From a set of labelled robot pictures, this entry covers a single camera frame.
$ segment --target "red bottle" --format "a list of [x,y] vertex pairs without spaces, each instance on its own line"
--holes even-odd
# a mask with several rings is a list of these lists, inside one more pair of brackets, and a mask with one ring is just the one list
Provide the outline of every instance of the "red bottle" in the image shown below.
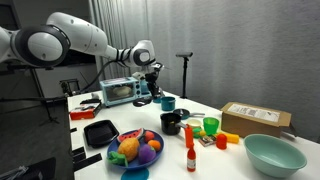
[[194,151],[193,146],[194,144],[192,143],[188,150],[187,169],[189,172],[194,172],[196,170],[196,152]]
[[187,124],[187,127],[184,129],[184,134],[186,139],[186,147],[190,148],[191,144],[193,144],[193,132],[189,124]]

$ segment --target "table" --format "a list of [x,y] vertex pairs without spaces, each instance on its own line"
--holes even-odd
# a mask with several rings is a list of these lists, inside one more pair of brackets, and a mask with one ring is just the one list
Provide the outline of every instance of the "table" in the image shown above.
[[[96,92],[101,99],[101,91]],[[221,120],[222,112],[212,107],[188,100],[181,99],[176,95],[165,93],[166,96],[176,97],[176,108],[185,108],[192,112],[203,112],[206,117],[215,117]],[[82,100],[90,99],[91,94],[83,94],[68,98],[69,110],[77,107]],[[108,146],[100,149],[92,149],[86,144],[83,128],[91,123],[109,119],[118,129],[119,133],[125,133],[131,130],[145,129],[153,130],[159,133],[165,146],[161,157],[150,167],[150,180],[171,180],[171,179],[273,179],[256,170],[247,158],[243,139],[239,144],[228,143],[226,150],[220,150],[215,146],[203,147],[196,139],[195,151],[197,154],[196,171],[190,173],[186,169],[187,151],[184,141],[184,131],[176,136],[165,135],[161,131],[160,104],[151,103],[143,107],[135,107],[132,103],[126,103],[110,108],[102,109],[99,114],[90,120],[70,120],[70,128],[77,128],[76,132],[71,133],[72,149],[79,147],[85,148],[87,157],[101,153],[103,160],[92,164],[75,172],[76,180],[87,179],[121,179],[125,170],[109,164],[106,160]],[[290,180],[312,180],[319,179],[318,171],[320,167],[320,144],[308,141],[303,138],[294,138],[283,133],[281,138],[302,151],[308,159],[308,164],[293,174]]]

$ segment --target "black container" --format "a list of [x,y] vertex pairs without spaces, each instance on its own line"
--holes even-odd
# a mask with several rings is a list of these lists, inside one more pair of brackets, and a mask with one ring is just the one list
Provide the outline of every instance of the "black container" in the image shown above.
[[161,129],[167,135],[176,135],[180,132],[180,126],[177,126],[181,122],[181,116],[175,113],[161,114]]
[[86,126],[84,134],[89,146],[99,148],[111,143],[119,132],[110,120],[102,120]]

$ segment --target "light blue bowl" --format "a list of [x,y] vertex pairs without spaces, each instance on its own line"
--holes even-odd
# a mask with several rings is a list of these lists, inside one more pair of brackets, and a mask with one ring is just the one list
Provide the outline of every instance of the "light blue bowl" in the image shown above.
[[253,166],[269,176],[286,178],[307,165],[298,149],[272,136],[252,134],[244,138],[244,145]]

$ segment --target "purple eggplant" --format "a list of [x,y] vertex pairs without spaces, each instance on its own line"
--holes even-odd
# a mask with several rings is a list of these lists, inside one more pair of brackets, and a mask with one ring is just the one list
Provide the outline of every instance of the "purple eggplant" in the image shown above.
[[139,149],[139,163],[145,164],[156,157],[156,151],[148,144],[144,144]]

